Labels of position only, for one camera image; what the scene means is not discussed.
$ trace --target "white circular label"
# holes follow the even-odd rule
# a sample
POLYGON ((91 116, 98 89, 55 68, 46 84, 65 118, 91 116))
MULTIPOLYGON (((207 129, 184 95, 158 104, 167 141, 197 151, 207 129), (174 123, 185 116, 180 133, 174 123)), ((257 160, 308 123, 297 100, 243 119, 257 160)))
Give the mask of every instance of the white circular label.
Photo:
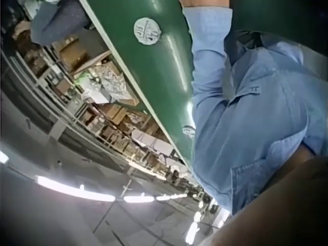
POLYGON ((153 45, 160 38, 160 28, 156 21, 144 17, 134 24, 134 35, 144 45, 153 45))

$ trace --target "light blue shirt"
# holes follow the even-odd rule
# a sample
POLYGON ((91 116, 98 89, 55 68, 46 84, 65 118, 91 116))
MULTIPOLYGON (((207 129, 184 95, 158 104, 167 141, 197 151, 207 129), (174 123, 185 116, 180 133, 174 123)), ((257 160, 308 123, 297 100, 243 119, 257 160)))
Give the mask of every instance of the light blue shirt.
POLYGON ((193 38, 192 172, 233 214, 255 199, 301 143, 326 155, 328 83, 302 65, 296 45, 246 50, 232 67, 235 94, 223 97, 224 39, 232 10, 185 8, 193 38))

